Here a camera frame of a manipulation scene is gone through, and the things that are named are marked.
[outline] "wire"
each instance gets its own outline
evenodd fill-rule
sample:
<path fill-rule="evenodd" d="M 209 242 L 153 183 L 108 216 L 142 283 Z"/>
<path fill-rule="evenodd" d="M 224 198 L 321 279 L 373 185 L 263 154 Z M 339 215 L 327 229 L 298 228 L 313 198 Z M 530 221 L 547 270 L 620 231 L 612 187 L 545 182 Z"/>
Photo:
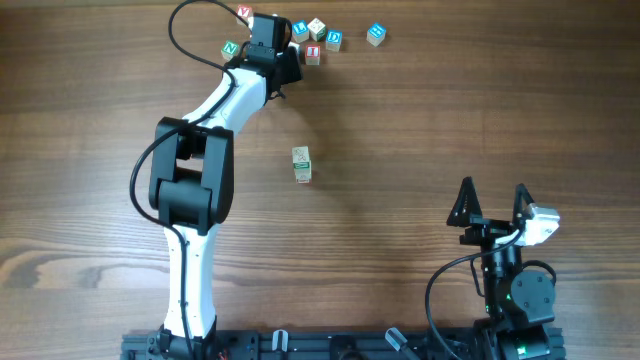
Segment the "wire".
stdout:
<path fill-rule="evenodd" d="M 482 291 L 480 291 L 480 283 L 478 282 L 478 274 L 476 274 L 476 267 L 473 266 L 473 262 L 476 259 L 471 259 L 471 261 L 469 261 L 469 266 L 471 267 L 471 275 L 473 275 L 473 283 L 476 285 L 476 292 L 478 293 L 478 296 L 480 297 L 484 297 L 484 294 L 482 293 Z"/>
<path fill-rule="evenodd" d="M 167 139 L 169 139 L 171 136 L 180 133 L 180 132 L 184 132 L 185 130 L 195 127 L 196 125 L 202 123 L 203 121 L 207 120 L 209 118 L 209 116 L 211 116 L 211 114 L 216 111 L 216 109 L 218 109 L 220 107 L 220 105 L 222 105 L 227 98 L 231 95 L 231 93 L 233 92 L 233 88 L 236 86 L 236 79 L 233 76 L 233 74 L 225 69 L 223 66 L 216 64 L 212 61 L 206 60 L 202 57 L 199 57 L 197 55 L 194 55 L 190 52 L 188 52 L 187 50 L 185 50 L 182 46 L 180 46 L 177 42 L 176 39 L 173 36 L 173 20 L 176 16 L 176 14 L 180 11 L 180 9 L 182 9 L 183 7 L 195 3 L 195 2 L 209 2 L 212 4 L 216 4 L 221 6 L 222 8 L 224 8 L 225 10 L 229 11 L 230 13 L 232 13 L 236 18 L 240 19 L 242 21 L 242 23 L 244 23 L 247 27 L 249 27 L 249 24 L 247 23 L 246 20 L 244 20 L 243 18 L 241 18 L 240 16 L 238 16 L 238 14 L 235 13 L 235 11 L 233 11 L 231 8 L 229 8 L 228 6 L 226 6 L 223 3 L 220 3 L 218 1 L 214 1 L 214 0 L 187 0 L 182 2 L 180 5 L 178 5 L 175 10 L 173 10 L 173 13 L 171 13 L 171 16 L 169 17 L 169 39 L 171 40 L 171 43 L 176 47 L 176 49 L 178 49 L 180 52 L 182 52 L 183 54 L 187 55 L 188 57 L 199 61 L 201 63 L 207 64 L 209 66 L 213 66 L 216 69 L 219 69 L 221 71 L 223 71 L 225 74 L 227 74 L 227 76 L 229 76 L 230 82 L 229 82 L 229 89 L 224 93 L 224 95 L 222 95 L 222 97 L 220 98 L 220 100 L 218 100 L 218 102 L 216 102 L 213 107 L 211 107 L 211 109 L 209 109 L 207 112 L 205 112 L 202 117 L 200 117 L 199 119 L 192 121 L 192 122 L 186 122 L 185 125 L 173 129 L 169 132 L 167 132 L 166 134 L 162 135 L 161 137 L 157 138 L 153 143 L 151 143 L 151 145 L 149 145 L 140 155 L 140 157 L 138 158 L 138 161 L 136 161 L 136 164 L 133 167 L 133 171 L 131 172 L 131 180 L 129 181 L 129 198 L 131 199 L 131 203 L 133 204 L 133 207 L 138 211 L 138 213 L 140 213 L 140 215 L 151 221 L 154 224 L 163 226 L 167 229 L 169 229 L 171 232 L 173 232 L 176 237 L 178 238 L 178 241 L 180 242 L 180 250 L 181 250 L 181 261 L 182 261 L 182 265 L 180 268 L 180 312 L 182 315 L 182 327 L 184 330 L 184 337 L 185 337 L 185 341 L 187 344 L 187 350 L 189 353 L 189 357 L 192 359 L 196 359 L 195 354 L 193 352 L 193 347 L 191 345 L 191 338 L 189 335 L 189 326 L 187 324 L 187 311 L 186 311 L 186 306 L 187 303 L 185 301 L 185 293 L 186 293 L 186 264 L 187 264 L 187 243 L 184 239 L 184 237 L 182 236 L 182 234 L 178 231 L 178 229 L 176 229 L 175 227 L 173 227 L 171 224 L 167 224 L 164 223 L 163 221 L 154 218 L 153 216 L 149 215 L 147 212 L 145 212 L 142 207 L 140 206 L 140 203 L 138 203 L 138 199 L 136 198 L 136 181 L 138 179 L 138 174 L 140 172 L 140 169 L 142 168 L 142 164 L 144 163 L 144 161 L 147 159 L 147 157 L 149 157 L 149 155 L 160 145 L 162 144 L 164 141 L 166 141 Z"/>
<path fill-rule="evenodd" d="M 553 284 L 553 286 L 556 286 L 556 271 L 553 270 L 553 268 L 551 267 L 551 265 L 547 264 L 544 261 L 540 261 L 540 260 L 529 260 L 529 261 L 525 261 L 522 264 L 522 268 L 526 268 L 529 266 L 537 266 L 537 267 L 541 267 L 545 270 L 547 270 L 549 272 L 549 274 L 551 274 L 551 283 Z"/>
<path fill-rule="evenodd" d="M 444 273 L 445 271 L 447 271 L 448 269 L 463 263 L 465 261 L 472 261 L 474 259 L 477 259 L 479 257 L 483 257 L 483 256 L 489 256 L 492 254 L 495 254 L 497 252 L 500 252 L 502 250 L 505 250 L 507 248 L 509 248 L 510 246 L 512 246 L 513 244 L 515 244 L 518 240 L 520 240 L 520 237 L 522 236 L 522 231 L 523 229 L 518 229 L 518 234 L 508 243 L 499 246 L 493 250 L 489 250 L 489 251 L 485 251 L 485 252 L 479 252 L 473 255 L 467 255 L 464 257 L 461 257 L 459 259 L 453 260 L 452 262 L 444 265 L 443 267 L 441 267 L 440 269 L 438 269 L 438 271 L 435 272 L 435 274 L 433 274 L 433 276 L 431 277 L 431 279 L 429 280 L 429 283 L 427 284 L 427 290 L 424 294 L 424 307 L 425 310 L 427 312 L 427 321 L 429 322 L 429 326 L 431 327 L 431 330 L 433 331 L 433 335 L 436 337 L 436 339 L 438 339 L 438 341 L 440 342 L 440 344 L 442 345 L 442 347 L 444 347 L 444 349 L 446 351 L 448 351 L 451 356 L 453 356 L 455 359 L 457 360 L 462 360 L 458 355 L 456 355 L 453 350 L 451 350 L 451 348 L 449 347 L 449 345 L 447 345 L 447 343 L 444 341 L 444 339 L 442 338 L 442 336 L 440 335 L 440 333 L 438 332 L 438 329 L 436 328 L 435 323 L 433 322 L 433 318 L 431 317 L 431 305 L 429 304 L 429 300 L 430 300 L 430 296 L 431 296 L 431 288 L 433 287 L 433 284 L 435 283 L 436 279 L 438 278 L 438 276 L 442 275 L 442 273 Z"/>

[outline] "black bracket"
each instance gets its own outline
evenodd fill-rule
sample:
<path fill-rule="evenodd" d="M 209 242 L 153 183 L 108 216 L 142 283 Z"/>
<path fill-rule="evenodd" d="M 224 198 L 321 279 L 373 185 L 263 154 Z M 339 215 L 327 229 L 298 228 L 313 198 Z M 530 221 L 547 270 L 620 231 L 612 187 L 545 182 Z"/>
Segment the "black bracket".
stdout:
<path fill-rule="evenodd" d="M 165 117 L 156 139 L 185 120 Z M 201 157 L 202 171 L 178 167 L 177 160 Z M 149 203 L 166 224 L 184 225 L 206 235 L 222 223 L 233 201 L 233 131 L 194 126 L 162 142 L 153 152 Z"/>

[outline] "wood grain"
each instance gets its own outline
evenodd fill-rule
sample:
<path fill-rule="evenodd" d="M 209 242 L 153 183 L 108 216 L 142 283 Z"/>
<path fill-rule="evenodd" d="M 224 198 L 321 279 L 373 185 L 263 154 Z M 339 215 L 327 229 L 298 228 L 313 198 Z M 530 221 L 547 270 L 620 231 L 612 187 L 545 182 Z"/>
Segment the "wood grain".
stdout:
<path fill-rule="evenodd" d="M 444 223 L 472 175 L 487 216 L 509 217 L 520 182 L 558 207 L 558 234 L 525 257 L 558 271 L 570 358 L 640 358 L 640 6 L 255 7 L 319 17 L 344 43 L 237 139 L 214 259 L 219 328 L 424 328 L 429 277 L 474 250 Z M 166 245 L 129 204 L 128 179 L 157 121 L 193 110 L 220 79 L 172 48 L 172 9 L 0 11 L 2 358 L 112 359 L 122 334 L 163 320 Z M 379 48 L 365 40 L 374 21 L 389 31 Z M 223 42 L 247 32 L 193 6 L 176 35 L 222 61 Z M 300 145 L 312 186 L 293 181 Z M 483 316 L 465 266 L 442 277 L 433 301 L 443 326 Z"/>

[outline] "toy block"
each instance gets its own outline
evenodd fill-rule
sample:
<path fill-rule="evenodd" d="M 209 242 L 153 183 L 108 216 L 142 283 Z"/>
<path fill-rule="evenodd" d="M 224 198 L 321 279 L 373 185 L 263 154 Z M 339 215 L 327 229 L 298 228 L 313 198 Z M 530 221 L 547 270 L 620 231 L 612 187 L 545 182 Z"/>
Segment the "toy block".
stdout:
<path fill-rule="evenodd" d="M 293 24 L 293 40 L 298 44 L 309 40 L 309 28 L 307 27 L 307 23 L 304 20 L 298 21 Z"/>
<path fill-rule="evenodd" d="M 367 31 L 367 41 L 371 43 L 373 46 L 378 46 L 384 40 L 384 37 L 387 35 L 387 29 L 382 27 L 382 25 L 375 23 L 373 26 Z"/>
<path fill-rule="evenodd" d="M 294 49 L 296 49 L 296 54 L 298 54 L 298 57 L 300 57 L 300 45 L 294 43 L 293 41 L 289 42 L 289 47 L 292 47 Z"/>
<path fill-rule="evenodd" d="M 320 19 L 315 18 L 309 23 L 309 33 L 313 40 L 320 41 L 327 33 L 327 26 Z"/>
<path fill-rule="evenodd" d="M 221 52 L 222 52 L 222 57 L 225 60 L 229 61 L 234 56 L 238 55 L 239 51 L 240 51 L 240 45 L 227 40 L 227 42 L 222 47 L 222 51 Z"/>
<path fill-rule="evenodd" d="M 311 182 L 311 158 L 309 157 L 309 147 L 300 146 L 291 149 L 293 155 L 293 172 L 296 175 L 298 184 L 308 184 Z"/>
<path fill-rule="evenodd" d="M 304 59 L 307 65 L 320 65 L 320 46 L 307 46 Z"/>
<path fill-rule="evenodd" d="M 327 33 L 327 50 L 340 51 L 340 44 L 342 44 L 342 32 L 329 30 Z"/>
<path fill-rule="evenodd" d="M 253 9 L 251 8 L 251 6 L 238 5 L 238 16 L 243 18 L 246 22 L 251 23 L 249 21 L 249 18 L 253 17 Z M 236 19 L 236 21 L 238 22 L 238 24 L 244 25 L 242 21 L 240 21 L 240 19 Z"/>

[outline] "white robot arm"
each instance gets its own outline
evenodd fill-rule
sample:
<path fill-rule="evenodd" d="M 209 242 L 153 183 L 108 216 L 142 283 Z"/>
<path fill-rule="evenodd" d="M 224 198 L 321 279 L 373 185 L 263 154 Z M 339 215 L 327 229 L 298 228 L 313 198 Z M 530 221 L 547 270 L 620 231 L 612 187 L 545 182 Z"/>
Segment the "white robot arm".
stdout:
<path fill-rule="evenodd" d="M 230 70 L 236 79 L 236 88 L 228 100 L 208 120 L 201 123 L 202 127 L 212 129 L 216 126 L 233 131 L 238 136 L 253 113 L 260 110 L 267 96 L 266 79 L 255 71 L 233 69 Z M 218 102 L 229 88 L 231 79 L 224 75 L 218 88 L 195 111 L 183 119 L 195 121 L 200 119 L 211 107 Z M 213 225 L 206 235 L 199 235 L 197 229 L 175 225 L 182 234 L 187 246 L 186 266 L 186 308 L 187 323 L 190 337 L 205 337 L 216 320 L 216 310 L 213 306 L 213 251 L 216 234 L 220 224 Z M 169 277 L 170 299 L 169 310 L 164 321 L 164 328 L 173 335 L 184 337 L 182 315 L 180 312 L 180 272 L 182 258 L 180 255 L 180 241 L 170 230 L 165 229 L 169 243 Z"/>

